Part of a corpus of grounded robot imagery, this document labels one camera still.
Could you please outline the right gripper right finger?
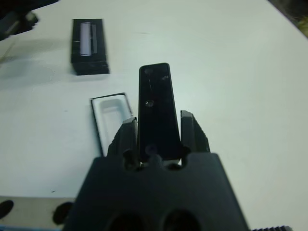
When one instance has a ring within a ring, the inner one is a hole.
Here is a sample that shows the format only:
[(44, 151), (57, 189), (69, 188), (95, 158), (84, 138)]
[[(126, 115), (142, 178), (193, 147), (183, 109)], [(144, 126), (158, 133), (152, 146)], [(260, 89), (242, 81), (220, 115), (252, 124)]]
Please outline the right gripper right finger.
[(187, 153), (209, 153), (208, 138), (191, 112), (182, 110), (181, 143)]

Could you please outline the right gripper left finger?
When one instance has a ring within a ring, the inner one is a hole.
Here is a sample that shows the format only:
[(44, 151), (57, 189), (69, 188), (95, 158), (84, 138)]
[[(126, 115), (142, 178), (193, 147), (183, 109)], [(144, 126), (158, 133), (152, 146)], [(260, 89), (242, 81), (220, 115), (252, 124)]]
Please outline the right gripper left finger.
[(136, 117), (123, 121), (108, 147), (107, 158), (117, 159), (125, 169), (139, 167), (137, 128)]

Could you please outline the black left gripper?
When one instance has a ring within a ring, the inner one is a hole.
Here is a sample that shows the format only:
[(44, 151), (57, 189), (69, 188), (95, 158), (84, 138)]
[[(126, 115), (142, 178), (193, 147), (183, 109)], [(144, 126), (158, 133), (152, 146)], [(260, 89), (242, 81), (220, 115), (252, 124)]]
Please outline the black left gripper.
[(0, 20), (0, 39), (5, 40), (12, 35), (21, 34), (33, 29), (39, 19), (32, 12), (9, 12)]

